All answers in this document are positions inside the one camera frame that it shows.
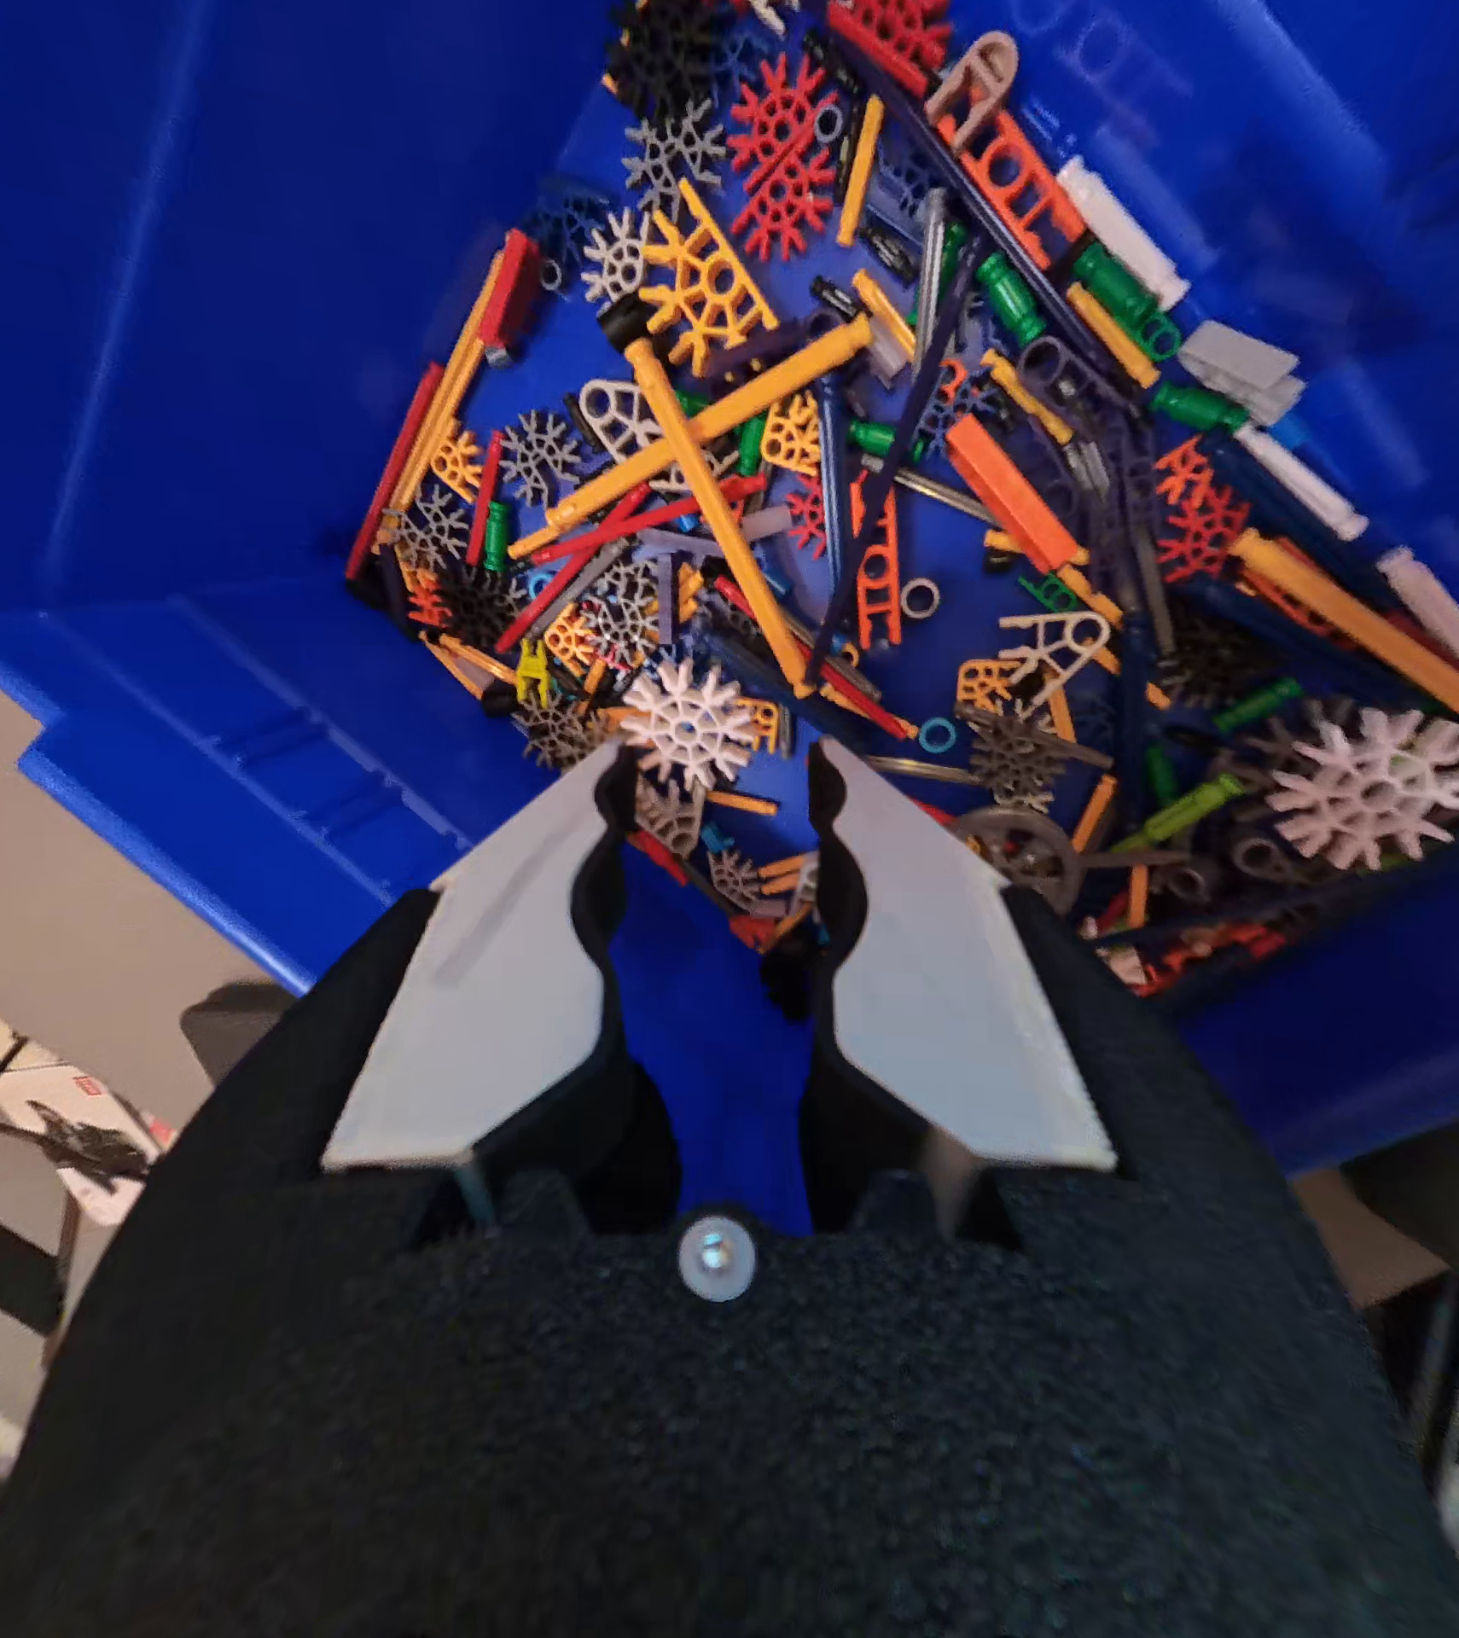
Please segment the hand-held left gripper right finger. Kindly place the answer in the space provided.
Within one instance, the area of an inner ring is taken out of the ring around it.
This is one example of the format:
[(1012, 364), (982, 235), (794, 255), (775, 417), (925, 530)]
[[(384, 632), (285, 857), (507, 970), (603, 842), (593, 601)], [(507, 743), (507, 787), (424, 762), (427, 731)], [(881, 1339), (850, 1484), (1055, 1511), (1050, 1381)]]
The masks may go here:
[(818, 741), (808, 775), (823, 1045), (985, 1166), (1113, 1175), (1006, 880), (842, 741)]

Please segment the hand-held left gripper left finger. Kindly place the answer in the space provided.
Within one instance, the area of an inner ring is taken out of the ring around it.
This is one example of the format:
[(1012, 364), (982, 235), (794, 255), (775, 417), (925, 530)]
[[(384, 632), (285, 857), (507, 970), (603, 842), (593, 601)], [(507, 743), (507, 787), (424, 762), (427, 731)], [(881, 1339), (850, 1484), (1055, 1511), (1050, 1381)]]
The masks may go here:
[(321, 1164), (584, 1178), (637, 1108), (613, 944), (637, 762), (610, 743), (460, 861)]

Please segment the pile of construction toy pieces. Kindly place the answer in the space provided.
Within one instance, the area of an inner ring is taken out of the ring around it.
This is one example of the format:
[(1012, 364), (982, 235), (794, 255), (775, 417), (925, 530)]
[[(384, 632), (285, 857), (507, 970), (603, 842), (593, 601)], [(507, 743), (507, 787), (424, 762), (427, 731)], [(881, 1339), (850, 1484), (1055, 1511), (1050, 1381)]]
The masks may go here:
[(622, 4), (627, 209), (514, 229), (352, 552), (775, 994), (813, 842), (739, 789), (840, 728), (1145, 999), (1459, 871), (1459, 603), (1277, 431), (1297, 359), (1028, 102), (999, 4)]

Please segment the blue plastic bin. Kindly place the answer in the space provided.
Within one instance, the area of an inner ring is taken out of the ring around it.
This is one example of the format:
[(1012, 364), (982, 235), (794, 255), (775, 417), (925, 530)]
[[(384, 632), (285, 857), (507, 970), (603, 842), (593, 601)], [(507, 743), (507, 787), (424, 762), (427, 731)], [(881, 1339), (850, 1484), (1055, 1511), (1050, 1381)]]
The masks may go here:
[[(0, 687), (303, 992), (540, 789), (345, 588), (495, 243), (620, 171), (610, 4), (0, 4)], [(1459, 601), (1459, 4), (953, 4)]]

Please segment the white printed box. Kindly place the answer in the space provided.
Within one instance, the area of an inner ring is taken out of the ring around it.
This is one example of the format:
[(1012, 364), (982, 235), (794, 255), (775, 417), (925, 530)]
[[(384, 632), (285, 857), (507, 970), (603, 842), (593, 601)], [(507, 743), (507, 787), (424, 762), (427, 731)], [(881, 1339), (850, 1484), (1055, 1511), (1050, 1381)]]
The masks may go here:
[(118, 1231), (178, 1130), (0, 1019), (0, 1137), (43, 1158), (88, 1223)]

